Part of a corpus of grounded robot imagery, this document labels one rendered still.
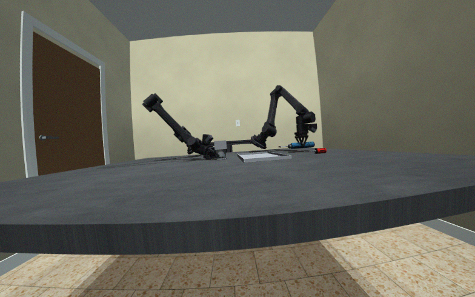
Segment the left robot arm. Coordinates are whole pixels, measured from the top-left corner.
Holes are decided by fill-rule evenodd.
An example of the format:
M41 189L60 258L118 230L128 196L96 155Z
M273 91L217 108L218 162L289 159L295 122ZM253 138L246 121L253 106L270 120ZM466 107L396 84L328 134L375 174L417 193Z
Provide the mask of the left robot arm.
M309 112L308 109L304 107L297 99L295 99L289 92L287 92L286 89L282 88L281 85L277 85L276 88L270 93L270 96L271 101L268 118L267 121L264 123L264 126L262 127L262 132L259 135L255 136L255 138L253 137L255 141L265 147L267 137L274 137L276 135L277 130L275 129L276 126L274 126L274 120L276 116L277 102L279 97L281 96L283 96L295 109L296 114L298 115L296 117L296 124L302 124L303 132L307 132L309 130L315 133L317 129L317 124L307 124L315 122L315 114L313 112ZM271 127L269 125L271 125Z

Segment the white shallow rectangular tray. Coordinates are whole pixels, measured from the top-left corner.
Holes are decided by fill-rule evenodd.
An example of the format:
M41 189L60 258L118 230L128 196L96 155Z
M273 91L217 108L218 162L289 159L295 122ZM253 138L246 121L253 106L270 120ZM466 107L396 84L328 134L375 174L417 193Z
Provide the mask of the white shallow rectangular tray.
M285 155L285 154L274 153L274 152L238 153L237 156L243 162L258 162L258 161L291 159L291 155Z

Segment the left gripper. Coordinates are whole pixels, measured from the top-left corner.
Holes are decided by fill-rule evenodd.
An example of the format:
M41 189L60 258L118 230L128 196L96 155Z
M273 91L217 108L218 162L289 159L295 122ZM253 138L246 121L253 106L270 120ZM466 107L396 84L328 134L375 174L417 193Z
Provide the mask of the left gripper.
M304 146L305 146L305 143L306 143L306 141L307 141L307 139L308 139L308 134L307 134L308 131L307 131L306 133L303 133L302 124L296 125L296 128L297 128L297 132L294 133L294 134L295 134L296 141L299 142L299 140L300 140L301 145L304 147ZM305 134L305 135L304 135L304 134ZM299 138L299 140L298 140L298 138ZM302 140L301 140L301 138L302 138ZM305 138L305 141L304 141L304 138ZM304 144L303 144L303 141L304 141Z

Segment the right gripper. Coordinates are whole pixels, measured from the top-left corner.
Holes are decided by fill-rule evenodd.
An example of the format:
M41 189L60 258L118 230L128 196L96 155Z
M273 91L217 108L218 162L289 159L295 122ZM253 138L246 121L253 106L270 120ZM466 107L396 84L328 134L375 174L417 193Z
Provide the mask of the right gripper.
M219 158L219 154L216 153L214 147L205 147L204 152L199 151L199 153L203 155L203 158L206 157L206 159Z

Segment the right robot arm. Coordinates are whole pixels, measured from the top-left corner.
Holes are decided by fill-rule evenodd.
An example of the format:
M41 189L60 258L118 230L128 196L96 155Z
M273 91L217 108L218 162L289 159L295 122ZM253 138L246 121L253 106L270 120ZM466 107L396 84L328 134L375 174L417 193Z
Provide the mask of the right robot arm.
M158 102L156 102L158 101ZM161 106L163 100L157 94L151 94L147 97L142 104L149 112L155 111L158 113L161 118L174 129L175 137L180 140L181 143L185 142L189 152L192 150L195 153L199 153L199 151L204 151L205 147L210 147L207 145L211 143L213 137L211 135L203 134L202 143L198 138L192 137L191 133L184 127L180 126ZM202 145L201 145L202 144Z

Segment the grey cylinder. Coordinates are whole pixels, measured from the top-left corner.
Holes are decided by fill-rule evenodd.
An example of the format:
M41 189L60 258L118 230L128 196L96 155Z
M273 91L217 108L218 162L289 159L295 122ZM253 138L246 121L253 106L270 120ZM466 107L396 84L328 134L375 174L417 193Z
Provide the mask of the grey cylinder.
M219 154L219 158L216 158L216 160L220 160L220 159L226 159L226 149L220 149L220 150L216 150L216 153Z

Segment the white l-shaped bracket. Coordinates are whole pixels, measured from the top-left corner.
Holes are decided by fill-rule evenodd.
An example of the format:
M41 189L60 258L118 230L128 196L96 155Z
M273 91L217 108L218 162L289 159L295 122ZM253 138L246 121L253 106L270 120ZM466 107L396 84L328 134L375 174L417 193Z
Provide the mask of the white l-shaped bracket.
M214 149L227 149L227 142L226 141L214 141Z

